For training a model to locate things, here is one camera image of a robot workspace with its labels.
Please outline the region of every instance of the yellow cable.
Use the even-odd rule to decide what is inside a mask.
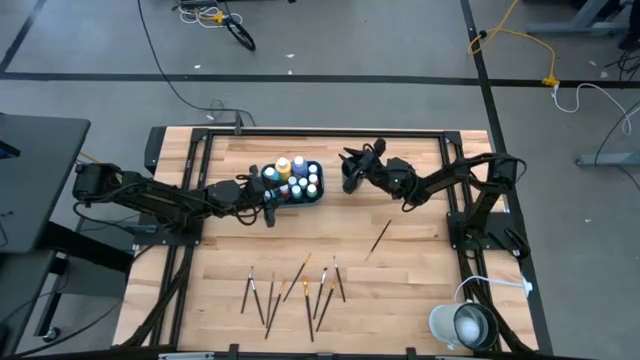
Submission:
[[[538,39],[535,36],[531,36],[529,34],[525,34],[525,33],[519,32],[519,31],[514,31],[514,30],[509,30],[509,29],[503,29],[502,28],[502,26],[504,25],[504,23],[509,18],[509,15],[511,15],[511,11],[513,11],[513,8],[516,6],[517,3],[518,3],[518,0],[513,0],[513,3],[511,3],[511,6],[507,10],[507,12],[504,14],[504,17],[502,18],[502,21],[500,21],[500,24],[498,24],[497,28],[493,28],[493,29],[487,30],[487,33],[489,33],[490,35],[489,35],[489,38],[487,39],[487,41],[484,42],[484,44],[478,45],[478,48],[475,49],[475,50],[472,49],[473,45],[476,44],[477,42],[479,42],[480,39],[482,38],[481,35],[476,36],[476,38],[473,39],[469,43],[469,46],[467,47],[467,54],[475,55],[475,54],[479,53],[480,51],[482,51],[482,48],[484,46],[486,46],[494,38],[494,36],[496,36],[496,34],[498,34],[501,31],[506,32],[506,33],[511,34],[511,35],[521,36],[521,37],[533,40],[533,41],[537,42],[538,44],[546,47],[549,50],[549,52],[551,53],[551,70],[549,71],[549,76],[544,78],[544,79],[542,79],[542,83],[547,85],[547,86],[554,86],[554,85],[560,84],[560,81],[558,81],[556,79],[556,77],[555,77],[556,52],[553,50],[551,45],[549,45],[546,42]]]
[[[96,164],[100,164],[100,161],[96,160],[95,158],[83,153],[82,151],[80,151],[80,155],[86,157],[87,159],[91,160],[92,162],[96,163]]]

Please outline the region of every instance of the black floor stripe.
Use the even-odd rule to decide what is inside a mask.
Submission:
[[[469,0],[460,0],[460,5],[462,6],[462,13],[464,15],[464,21],[467,25],[467,32],[469,35],[469,41],[478,36],[476,32],[476,25],[473,20],[473,14],[471,12],[471,6],[469,4]],[[478,52],[474,55],[473,60],[476,64],[476,69],[478,70],[478,78],[480,80],[480,89],[482,90],[482,97],[484,99],[485,108],[487,110],[487,116],[489,118],[489,127],[491,129],[491,135],[494,140],[494,145],[498,152],[507,152],[507,146],[504,141],[504,136],[502,134],[502,128],[500,126],[500,121],[498,120],[498,111],[496,109],[495,102],[493,100],[493,93],[491,92],[491,85],[489,81],[489,77],[487,75],[487,68],[484,64],[484,59],[482,57],[482,52]],[[513,214],[514,227],[517,232],[526,236],[525,232],[525,224],[524,217],[522,215],[522,209],[520,207],[520,201],[518,200],[518,195],[516,191],[510,191],[507,194],[507,202],[509,204],[509,208],[511,214]],[[551,345],[551,337],[549,335],[549,328],[547,326],[546,317],[544,314],[544,309],[542,307],[542,298],[540,296],[540,288],[538,285],[538,281],[536,278],[535,269],[533,267],[533,260],[531,256],[523,261],[521,264],[521,270],[523,274],[527,277],[527,281],[531,282],[534,285],[535,290],[531,292],[528,298],[529,309],[531,312],[531,317],[534,323],[534,332],[536,335],[536,340],[538,342],[538,348],[540,352],[543,354],[551,355],[553,354],[553,348]]]
[[[44,7],[45,2],[47,2],[47,0],[38,0],[33,6],[33,10],[31,10],[29,17],[27,18],[27,20],[25,20],[24,24],[22,24],[20,32],[18,32],[18,35],[13,40],[13,43],[11,43],[11,46],[9,46],[9,49],[7,49],[7,52],[4,54],[4,58],[0,63],[0,73],[7,71],[7,69],[9,68],[11,61],[13,61],[13,57],[16,56],[16,53],[18,52],[18,49],[20,48],[20,45],[22,45],[24,39],[27,37],[31,26],[33,26],[36,19],[38,18],[38,15],[40,15],[40,11]]]
[[[244,74],[167,74],[171,82],[240,82],[240,83],[326,83],[326,84],[417,84],[478,86],[475,78],[394,76],[394,75],[244,75]],[[99,73],[0,73],[0,80],[18,81],[122,81],[163,82],[160,74],[99,74]],[[533,79],[487,79],[492,87],[547,88],[540,80]],[[564,80],[562,88],[576,88],[582,83],[591,83],[603,89],[639,89],[640,81],[588,81]]]

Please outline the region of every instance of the paint bottle cap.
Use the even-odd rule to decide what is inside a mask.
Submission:
[[[317,193],[318,193],[318,189],[316,188],[315,185],[310,184],[309,186],[307,186],[307,195],[309,197],[316,197]]]
[[[293,186],[291,188],[291,194],[295,198],[298,198],[298,197],[302,196],[302,190],[300,189],[300,186],[298,186],[298,185]]]
[[[287,158],[280,158],[278,159],[278,166],[281,168],[287,167],[287,165],[289,165],[289,160],[287,160]]]

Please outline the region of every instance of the paint bottle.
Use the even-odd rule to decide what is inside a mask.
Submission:
[[[297,177],[307,177],[307,161],[302,156],[296,156],[293,159],[293,175]]]
[[[296,200],[302,199],[302,190],[300,189],[300,186],[294,185],[291,188],[291,196]]]
[[[315,185],[309,184],[309,186],[307,186],[307,196],[309,199],[315,199],[315,197],[318,196],[318,189]]]
[[[313,184],[315,186],[318,186],[318,175],[316,175],[316,174],[309,175],[309,184]]]
[[[309,185],[309,180],[307,180],[307,178],[302,178],[298,180],[298,185],[300,185],[300,188],[302,190],[305,190],[307,188],[307,185]]]
[[[282,196],[283,199],[288,199],[289,196],[291,195],[291,192],[289,191],[289,185],[282,185],[280,186],[280,195]]]
[[[278,173],[276,169],[272,168],[271,166],[264,169],[264,176],[269,180],[280,181],[280,173]]]
[[[289,187],[294,187],[298,184],[298,179],[296,179],[295,176],[292,176],[287,180],[287,182],[289,183]]]
[[[280,173],[280,179],[288,179],[291,177],[291,163],[286,158],[278,159],[276,163],[276,171]]]

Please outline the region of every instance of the chair wheel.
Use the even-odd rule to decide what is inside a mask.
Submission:
[[[52,341],[54,341],[55,339],[58,338],[58,336],[60,336],[60,329],[52,326],[49,328],[49,330],[47,331],[47,334],[45,336],[42,337],[42,341],[46,342],[46,343],[50,343]]]

